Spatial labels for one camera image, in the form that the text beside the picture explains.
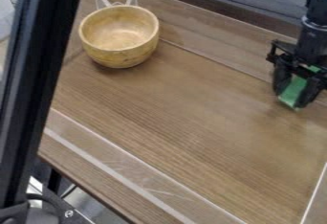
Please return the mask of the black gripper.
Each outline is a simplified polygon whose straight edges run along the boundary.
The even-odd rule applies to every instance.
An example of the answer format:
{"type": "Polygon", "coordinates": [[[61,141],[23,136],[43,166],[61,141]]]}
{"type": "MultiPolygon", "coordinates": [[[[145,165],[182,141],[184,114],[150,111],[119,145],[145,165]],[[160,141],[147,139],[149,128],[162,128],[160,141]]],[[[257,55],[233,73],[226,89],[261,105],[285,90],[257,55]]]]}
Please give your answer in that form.
{"type": "Polygon", "coordinates": [[[327,89],[327,52],[318,54],[309,62],[296,54],[294,44],[273,39],[265,60],[273,64],[272,88],[277,96],[289,84],[292,75],[308,78],[294,102],[296,108],[304,108],[327,89]],[[312,66],[325,72],[324,78],[312,77],[312,71],[308,71],[312,66]]]}

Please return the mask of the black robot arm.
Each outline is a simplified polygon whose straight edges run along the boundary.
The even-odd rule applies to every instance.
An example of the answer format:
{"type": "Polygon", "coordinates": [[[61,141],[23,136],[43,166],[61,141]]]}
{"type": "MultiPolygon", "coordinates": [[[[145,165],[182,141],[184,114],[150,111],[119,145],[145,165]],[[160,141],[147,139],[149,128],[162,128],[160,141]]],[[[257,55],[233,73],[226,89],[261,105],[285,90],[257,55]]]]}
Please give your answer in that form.
{"type": "Polygon", "coordinates": [[[296,43],[273,40],[265,57],[273,64],[274,95],[292,109],[327,90],[327,0],[306,0],[305,7],[296,43]]]}

